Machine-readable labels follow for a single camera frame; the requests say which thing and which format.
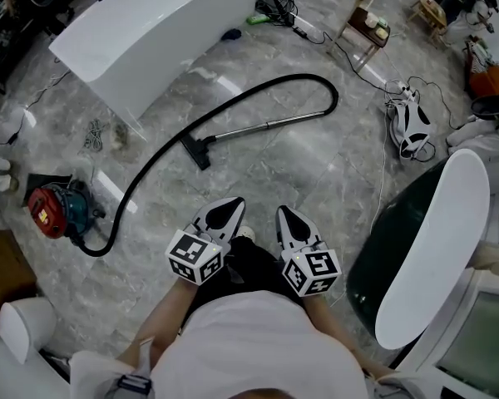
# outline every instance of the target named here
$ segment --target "marble floor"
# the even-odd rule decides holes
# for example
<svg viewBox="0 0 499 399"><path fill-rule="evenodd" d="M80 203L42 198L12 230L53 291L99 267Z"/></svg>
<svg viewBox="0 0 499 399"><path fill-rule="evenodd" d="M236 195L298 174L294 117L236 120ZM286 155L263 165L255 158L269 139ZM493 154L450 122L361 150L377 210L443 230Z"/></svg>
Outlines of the marble floor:
<svg viewBox="0 0 499 399"><path fill-rule="evenodd" d="M77 11L92 1L77 0ZM393 35L362 75L379 86L381 81L406 81L412 75L435 81L457 124L470 103L462 91L462 57L458 50L440 50L430 44L421 19L406 24L415 1L375 0L371 10L388 20ZM315 41L321 39L322 31L336 31L353 4L353 0L295 2ZM327 294L333 311L374 358L387 362L395 355L379 347L356 319L343 294L344 281L376 214L382 174L384 205L447 156L444 140L450 128L440 95L435 87L413 80L421 90L422 108L436 127L435 160L402 165L388 140L383 171L382 91L355 76L340 51L332 58L326 46L304 41L288 28L245 24L240 29L241 39L217 43L173 82L135 130L130 130L122 150L110 146L110 125L117 119L73 74L30 108L32 116L24 121L13 146L0 146L0 155L13 162L21 183L16 194L0 195L0 212L35 270L41 290L56 308L53 351L63 355L85 348L109 355L121 352L173 283L164 251L175 230L211 200L240 195L246 199L245 218L256 231L258 244L273 253L279 252L274 212L280 204L291 205L316 222L343 266L344 276ZM49 44L48 37L38 37L8 80L8 92L0 96L0 141L17 129L22 117L17 108L25 106L52 76L66 70L55 63ZM352 57L362 53L346 41L341 45ZM206 171L197 168L181 145L176 146L136 190L116 244L102 258L86 256L67 239L43 237L27 209L21 207L27 173L73 173L91 183L96 200L107 212L106 220L87 238L92 247L101 247L119 202L114 189L125 190L168 138L239 90L295 72L328 78L340 93L338 108L322 119L218 143L211 147L212 166ZM329 101L326 90L315 83L289 83L230 108L195 135L317 111ZM107 124L103 149L97 153L83 148L88 123L95 118Z"/></svg>

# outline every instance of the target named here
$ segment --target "cardboard box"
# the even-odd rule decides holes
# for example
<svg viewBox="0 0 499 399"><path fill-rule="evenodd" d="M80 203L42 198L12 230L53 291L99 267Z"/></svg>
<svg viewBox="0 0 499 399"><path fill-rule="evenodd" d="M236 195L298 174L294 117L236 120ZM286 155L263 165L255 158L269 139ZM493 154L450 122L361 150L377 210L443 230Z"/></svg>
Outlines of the cardboard box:
<svg viewBox="0 0 499 399"><path fill-rule="evenodd" d="M0 307L35 296L37 278L9 230L0 230Z"/></svg>

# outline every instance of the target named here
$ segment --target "freestanding bathtub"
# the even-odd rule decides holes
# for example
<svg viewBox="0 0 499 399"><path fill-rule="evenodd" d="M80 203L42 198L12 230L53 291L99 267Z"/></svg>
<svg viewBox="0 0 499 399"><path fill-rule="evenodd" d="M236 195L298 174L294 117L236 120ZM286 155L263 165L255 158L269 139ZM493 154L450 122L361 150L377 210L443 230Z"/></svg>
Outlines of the freestanding bathtub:
<svg viewBox="0 0 499 399"><path fill-rule="evenodd" d="M125 122L151 103L255 0L102 0L50 50Z"/></svg>

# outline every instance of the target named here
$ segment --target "glass panel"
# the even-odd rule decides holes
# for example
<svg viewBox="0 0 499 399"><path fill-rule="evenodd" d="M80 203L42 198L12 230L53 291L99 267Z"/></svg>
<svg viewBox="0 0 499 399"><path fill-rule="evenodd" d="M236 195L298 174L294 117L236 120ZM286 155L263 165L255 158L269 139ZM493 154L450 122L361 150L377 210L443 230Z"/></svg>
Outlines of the glass panel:
<svg viewBox="0 0 499 399"><path fill-rule="evenodd" d="M499 397L499 295L478 294L466 322L437 368Z"/></svg>

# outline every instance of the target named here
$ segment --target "black shorts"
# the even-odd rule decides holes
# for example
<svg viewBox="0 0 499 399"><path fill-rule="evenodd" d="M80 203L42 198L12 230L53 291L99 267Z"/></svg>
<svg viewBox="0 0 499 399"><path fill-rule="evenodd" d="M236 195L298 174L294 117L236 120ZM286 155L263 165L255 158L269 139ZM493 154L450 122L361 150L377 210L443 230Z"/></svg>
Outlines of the black shorts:
<svg viewBox="0 0 499 399"><path fill-rule="evenodd" d="M283 266L283 261L278 261L250 239L234 238L231 241L231 251L225 256L225 266L198 288L182 325L185 325L186 320L196 309L231 294L270 291L281 294L303 307L301 298L281 274ZM228 267L240 275L244 282L234 283Z"/></svg>

